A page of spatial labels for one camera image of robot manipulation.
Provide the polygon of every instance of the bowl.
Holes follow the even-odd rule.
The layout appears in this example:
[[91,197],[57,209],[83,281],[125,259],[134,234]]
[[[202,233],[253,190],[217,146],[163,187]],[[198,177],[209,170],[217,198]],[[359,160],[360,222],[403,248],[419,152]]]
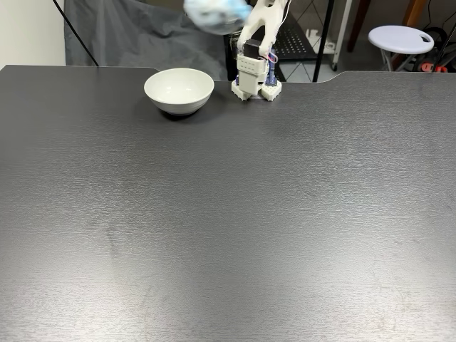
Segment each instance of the bowl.
[[196,112],[211,96],[214,80],[202,71],[176,68],[161,71],[150,77],[144,91],[161,110],[172,115]]

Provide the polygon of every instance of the metal stand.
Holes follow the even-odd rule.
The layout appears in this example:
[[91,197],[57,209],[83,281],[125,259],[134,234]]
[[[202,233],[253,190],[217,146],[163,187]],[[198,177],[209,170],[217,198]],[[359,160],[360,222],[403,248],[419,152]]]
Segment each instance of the metal stand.
[[343,17],[341,22],[341,29],[339,30],[339,36],[337,38],[336,50],[334,51],[333,65],[332,68],[334,71],[337,71],[337,63],[339,62],[339,56],[341,55],[343,37],[345,36],[345,31],[347,29],[348,17],[350,16],[350,9],[353,0],[347,0],[345,4],[345,10],[343,11]]
[[316,83],[318,81],[318,74],[320,73],[321,62],[323,60],[323,52],[325,50],[326,38],[328,37],[329,24],[331,22],[331,16],[334,9],[334,1],[329,0],[328,9],[326,11],[325,23],[323,25],[323,32],[321,34],[320,49],[318,50],[318,56],[316,59],[315,72],[313,73],[312,82]]

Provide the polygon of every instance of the wooden leg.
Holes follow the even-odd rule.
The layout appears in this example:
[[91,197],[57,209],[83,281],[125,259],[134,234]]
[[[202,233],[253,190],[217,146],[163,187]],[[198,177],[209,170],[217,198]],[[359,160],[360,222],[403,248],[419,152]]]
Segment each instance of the wooden leg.
[[410,27],[416,26],[427,2],[428,0],[410,0],[402,25]]
[[368,13],[370,4],[371,0],[361,0],[359,3],[358,12],[356,12],[355,23],[353,24],[353,28],[351,30],[350,39],[348,40],[348,52],[353,52],[353,49],[355,48],[356,41],[358,40],[359,33],[363,27],[364,18]]

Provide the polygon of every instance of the black cable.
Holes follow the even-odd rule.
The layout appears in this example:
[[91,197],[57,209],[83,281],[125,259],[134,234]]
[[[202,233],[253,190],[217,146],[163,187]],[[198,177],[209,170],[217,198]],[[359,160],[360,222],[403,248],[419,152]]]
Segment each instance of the black cable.
[[432,2],[432,0],[429,0],[429,2],[427,3],[427,4],[428,4],[428,5],[427,5],[427,9],[428,9],[428,10],[427,10],[427,16],[429,16],[429,23],[425,26],[425,28],[424,28],[423,30],[427,29],[428,26],[430,25],[430,23],[432,22],[432,20],[431,20],[431,18],[430,18],[430,3],[431,3],[431,2]]
[[451,15],[449,16],[448,18],[446,18],[446,20],[443,22],[442,24],[442,29],[445,27],[445,24],[447,23],[447,21],[449,21],[454,15],[456,14],[456,11]]
[[448,45],[448,42],[450,41],[451,39],[451,36],[453,35],[453,33],[456,31],[456,24],[453,26],[453,28],[451,29],[451,32],[450,34],[448,35],[448,38],[447,40],[445,41],[445,43],[443,44],[442,48],[440,49],[440,52],[439,52],[439,56],[437,57],[437,60],[435,61],[434,63],[434,67],[433,67],[433,72],[437,71],[437,66],[440,62],[440,60],[442,59],[443,57],[443,54],[445,53],[445,49],[447,48],[447,45]]
[[85,52],[90,56],[90,58],[92,59],[92,61],[94,62],[94,64],[96,66],[99,66],[97,61],[94,59],[94,57],[92,56],[92,53],[90,53],[90,51],[88,50],[88,48],[86,47],[86,45],[84,44],[84,42],[82,41],[82,39],[79,37],[79,35],[76,33],[76,30],[73,28],[73,25],[71,25],[71,22],[68,20],[68,18],[66,17],[66,15],[64,14],[64,12],[62,11],[62,9],[60,8],[60,6],[57,4],[57,1],[56,0],[52,0],[54,2],[54,4],[56,5],[58,11],[60,12],[60,14],[62,15],[62,17],[65,19],[65,22],[68,24],[68,26],[70,26],[70,29],[72,30],[72,32],[74,33],[74,35],[76,36],[76,38],[79,40],[79,43],[81,43],[81,45],[83,46]]

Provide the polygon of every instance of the white stool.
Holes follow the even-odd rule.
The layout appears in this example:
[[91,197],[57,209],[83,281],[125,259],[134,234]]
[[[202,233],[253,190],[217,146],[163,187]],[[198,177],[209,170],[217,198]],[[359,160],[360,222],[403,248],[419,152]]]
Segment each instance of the white stool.
[[427,33],[407,26],[380,26],[369,32],[369,41],[380,48],[383,61],[389,71],[393,71],[391,58],[385,51],[396,54],[409,55],[396,69],[399,71],[409,63],[412,58],[421,53],[426,53],[434,47],[434,39]]

